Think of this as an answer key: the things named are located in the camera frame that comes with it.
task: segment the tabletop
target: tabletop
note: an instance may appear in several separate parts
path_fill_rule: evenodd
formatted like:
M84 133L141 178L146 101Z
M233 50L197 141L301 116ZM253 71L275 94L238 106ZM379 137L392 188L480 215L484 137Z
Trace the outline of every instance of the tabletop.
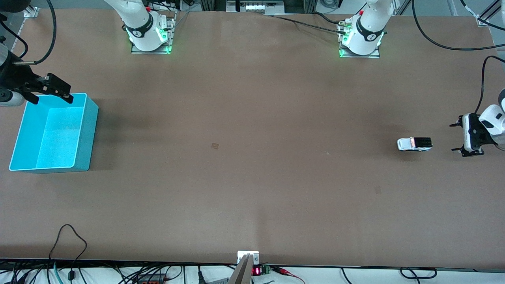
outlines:
M234 262L258 250L282 264L505 268L505 153L462 158L450 150L462 130L448 126L474 110L495 51L443 50L395 16L380 59L339 58L331 32L198 12L170 55L131 55L112 10L57 19L54 51L32 69L100 107L91 168L10 172L23 108L1 108L1 257L47 257L70 223L88 259ZM445 45L492 44L470 17L420 21ZM51 34L47 10L28 19L25 59ZM483 107L504 78L489 62ZM433 149L398 151L410 136ZM81 249L66 231L54 257Z

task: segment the white metal plate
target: white metal plate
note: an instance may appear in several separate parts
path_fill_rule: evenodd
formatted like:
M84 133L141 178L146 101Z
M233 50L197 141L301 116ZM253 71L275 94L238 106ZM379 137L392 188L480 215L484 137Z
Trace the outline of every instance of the white metal plate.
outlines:
M252 256L254 257L254 264L259 264L260 263L260 252L257 252L257 251L238 251L237 252L237 263L240 262L240 260L242 259L242 257L246 254L252 254Z

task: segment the black connector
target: black connector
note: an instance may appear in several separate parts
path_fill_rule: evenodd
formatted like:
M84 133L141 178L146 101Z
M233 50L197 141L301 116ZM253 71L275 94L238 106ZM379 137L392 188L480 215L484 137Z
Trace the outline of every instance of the black connector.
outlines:
M198 284L207 284L207 282L205 282L204 275L200 270L200 266L198 267Z
M72 280L74 280L74 279L75 279L75 271L74 271L74 270L70 270L70 271L68 272L68 280L69 280L69 281L72 281Z

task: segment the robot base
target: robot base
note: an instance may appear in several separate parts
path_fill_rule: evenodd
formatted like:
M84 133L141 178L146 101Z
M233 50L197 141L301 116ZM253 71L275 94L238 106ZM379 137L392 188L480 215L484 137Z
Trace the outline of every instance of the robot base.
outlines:
M164 42L160 47L153 51L141 51L138 49L133 43L131 44L131 53L132 54L170 54L172 53L172 44L174 42L174 26L175 26L175 19L177 17L177 14L174 16L174 18L167 18L165 15L162 15L162 21L161 21L161 28L167 28L168 31L163 31L160 30L160 37L162 38L167 38L168 40Z
M346 19L345 23L356 24L356 23L353 23L352 18ZM380 58L380 53L379 53L380 39L377 44L377 47L375 47L375 50L372 53L367 54L367 55L359 55L359 54L356 54L356 53L350 51L350 49L348 47L346 47L345 45L342 44L343 41L347 41L347 38L349 37L348 35L352 30L351 26L343 26L342 27L340 25L337 25L337 30L344 31L346 33L346 34L338 34L338 53L339 53L340 57L342 57L342 58Z
M349 32L348 31L349 28L347 28L347 30L346 30L346 27L341 27L339 25L337 25L337 30ZM349 48L347 48L345 45L342 44L343 41L347 40L345 37L346 37L346 35L338 34L338 54L339 54L339 57L342 57L342 58L380 58L379 46L377 46L375 48L375 50L368 55L358 55L358 54L355 54L354 52L350 51Z

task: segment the red wire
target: red wire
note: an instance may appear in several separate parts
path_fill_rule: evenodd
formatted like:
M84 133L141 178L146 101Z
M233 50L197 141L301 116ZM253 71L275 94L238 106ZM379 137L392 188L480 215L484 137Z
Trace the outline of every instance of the red wire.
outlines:
M289 273L289 274L290 274L290 275L288 275L288 276L295 277L295 278L297 278L298 280L302 281L304 284L306 284L306 283L305 283L305 281L304 281L303 279L301 279L300 277L298 277L298 276L294 275L293 273Z

